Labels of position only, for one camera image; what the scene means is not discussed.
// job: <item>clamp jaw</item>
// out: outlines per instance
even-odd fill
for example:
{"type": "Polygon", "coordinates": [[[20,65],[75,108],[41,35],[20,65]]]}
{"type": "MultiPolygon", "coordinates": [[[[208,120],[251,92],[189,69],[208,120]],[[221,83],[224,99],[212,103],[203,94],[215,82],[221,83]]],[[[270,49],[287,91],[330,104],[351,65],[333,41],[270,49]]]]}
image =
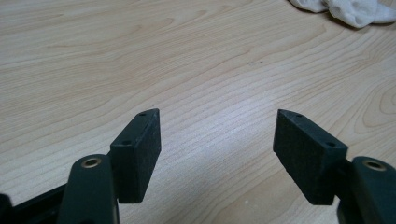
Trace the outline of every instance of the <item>clamp jaw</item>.
{"type": "Polygon", "coordinates": [[[396,171],[368,157],[346,159],[347,146],[305,116],[278,110],[274,152],[305,198],[331,205],[342,224],[396,221],[396,171]]]}
{"type": "Polygon", "coordinates": [[[107,155],[76,161],[65,185],[15,207],[0,194],[0,223],[120,223],[118,203],[143,201],[160,152],[160,111],[139,113],[107,155]]]}

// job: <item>black plastic bracket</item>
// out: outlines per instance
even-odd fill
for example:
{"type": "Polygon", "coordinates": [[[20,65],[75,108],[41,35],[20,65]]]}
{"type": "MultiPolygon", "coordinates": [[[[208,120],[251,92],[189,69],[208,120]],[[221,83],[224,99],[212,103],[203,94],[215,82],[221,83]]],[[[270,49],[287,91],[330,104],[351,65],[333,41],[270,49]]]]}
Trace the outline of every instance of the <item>black plastic bracket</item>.
{"type": "Polygon", "coordinates": [[[395,169],[368,157],[349,162],[347,146],[305,116],[278,110],[274,152],[310,203],[340,198],[340,223],[396,222],[395,169]]]}
{"type": "Polygon", "coordinates": [[[117,199],[143,201],[160,152],[160,111],[141,112],[107,155],[76,161],[65,185],[15,207],[0,194],[0,223],[119,223],[117,199]]]}

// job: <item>black clamp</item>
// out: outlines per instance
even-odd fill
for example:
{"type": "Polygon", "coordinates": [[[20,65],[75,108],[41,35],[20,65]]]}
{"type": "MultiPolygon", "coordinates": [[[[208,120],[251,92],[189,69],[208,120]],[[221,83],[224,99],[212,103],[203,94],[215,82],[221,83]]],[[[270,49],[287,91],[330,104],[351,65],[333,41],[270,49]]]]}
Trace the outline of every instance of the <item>black clamp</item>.
{"type": "Polygon", "coordinates": [[[0,194],[0,223],[120,223],[118,203],[143,201],[160,152],[160,111],[139,113],[107,155],[76,161],[65,185],[15,207],[0,194]]]}
{"type": "Polygon", "coordinates": [[[315,205],[336,195],[342,224],[396,223],[396,172],[368,157],[346,159],[347,146],[305,116],[278,110],[274,152],[315,205]]]}

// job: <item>small hole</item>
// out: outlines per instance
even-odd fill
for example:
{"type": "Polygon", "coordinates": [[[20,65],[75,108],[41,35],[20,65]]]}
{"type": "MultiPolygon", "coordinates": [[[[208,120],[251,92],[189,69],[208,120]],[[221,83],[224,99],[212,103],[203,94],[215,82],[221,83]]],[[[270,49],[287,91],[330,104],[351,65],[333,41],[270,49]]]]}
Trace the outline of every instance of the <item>small hole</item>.
{"type": "Polygon", "coordinates": [[[131,145],[132,142],[130,140],[125,140],[125,141],[122,141],[121,143],[125,146],[129,146],[129,145],[131,145]]]}
{"type": "Polygon", "coordinates": [[[364,161],[363,164],[368,168],[376,171],[386,171],[387,167],[377,161],[364,161]]]}
{"type": "Polygon", "coordinates": [[[85,160],[81,164],[81,166],[84,168],[92,168],[92,167],[99,165],[99,163],[101,163],[101,162],[102,162],[102,160],[99,158],[90,158],[90,159],[85,160]]]}
{"type": "Polygon", "coordinates": [[[335,143],[332,143],[332,142],[327,142],[326,145],[329,147],[335,147],[335,143]]]}

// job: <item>wooden table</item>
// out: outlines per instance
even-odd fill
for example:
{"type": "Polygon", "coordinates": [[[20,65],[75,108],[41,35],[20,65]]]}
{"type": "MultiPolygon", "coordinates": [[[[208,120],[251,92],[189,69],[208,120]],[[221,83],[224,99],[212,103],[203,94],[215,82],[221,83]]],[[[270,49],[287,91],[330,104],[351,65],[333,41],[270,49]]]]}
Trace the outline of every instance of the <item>wooden table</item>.
{"type": "Polygon", "coordinates": [[[2,1],[0,191],[62,185],[158,107],[163,152],[121,223],[337,223],[338,202],[310,205],[273,152],[276,111],[396,166],[395,30],[286,0],[2,1]]]}

